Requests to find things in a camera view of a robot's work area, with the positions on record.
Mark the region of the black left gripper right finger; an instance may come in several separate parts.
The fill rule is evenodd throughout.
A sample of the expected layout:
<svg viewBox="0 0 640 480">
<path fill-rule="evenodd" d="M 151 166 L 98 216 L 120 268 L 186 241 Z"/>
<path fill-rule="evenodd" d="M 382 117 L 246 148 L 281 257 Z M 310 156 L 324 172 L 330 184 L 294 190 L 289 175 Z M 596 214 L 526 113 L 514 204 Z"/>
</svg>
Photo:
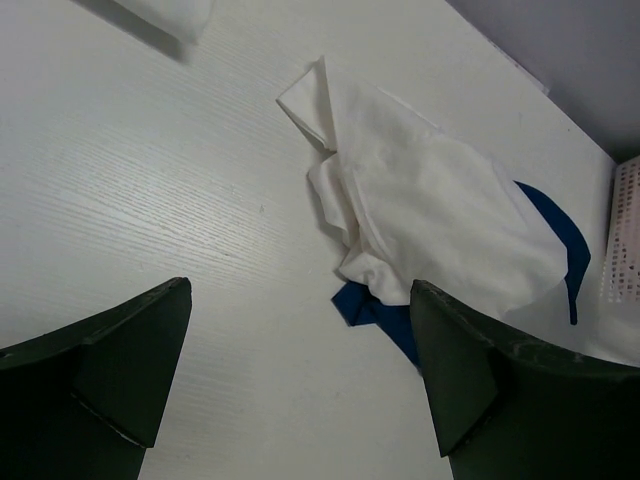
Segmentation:
<svg viewBox="0 0 640 480">
<path fill-rule="evenodd" d="M 422 280 L 410 319 L 455 478 L 638 477 L 637 368 L 538 339 Z"/>
</svg>

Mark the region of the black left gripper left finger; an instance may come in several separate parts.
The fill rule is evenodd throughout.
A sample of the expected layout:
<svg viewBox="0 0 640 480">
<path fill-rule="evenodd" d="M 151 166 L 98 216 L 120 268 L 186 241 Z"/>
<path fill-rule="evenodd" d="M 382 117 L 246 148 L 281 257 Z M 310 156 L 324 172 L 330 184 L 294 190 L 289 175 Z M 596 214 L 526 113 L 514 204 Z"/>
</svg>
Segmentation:
<svg viewBox="0 0 640 480">
<path fill-rule="evenodd" d="M 4 479 L 136 479 L 192 311 L 188 279 L 1 351 Z"/>
</svg>

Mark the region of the blue t shirt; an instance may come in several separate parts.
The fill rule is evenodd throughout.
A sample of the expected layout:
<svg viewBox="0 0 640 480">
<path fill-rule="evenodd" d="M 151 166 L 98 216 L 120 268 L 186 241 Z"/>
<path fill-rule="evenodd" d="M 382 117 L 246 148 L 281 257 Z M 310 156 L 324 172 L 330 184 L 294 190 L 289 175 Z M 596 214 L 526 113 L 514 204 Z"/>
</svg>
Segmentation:
<svg viewBox="0 0 640 480">
<path fill-rule="evenodd" d="M 578 294 L 591 261 L 588 244 L 573 220 L 550 197 L 525 183 L 518 186 L 566 247 L 568 270 L 564 281 L 569 322 L 574 326 L 578 323 Z M 407 306 L 386 306 L 367 286 L 353 281 L 333 296 L 332 303 L 348 326 L 377 325 L 416 369 L 421 368 Z"/>
</svg>

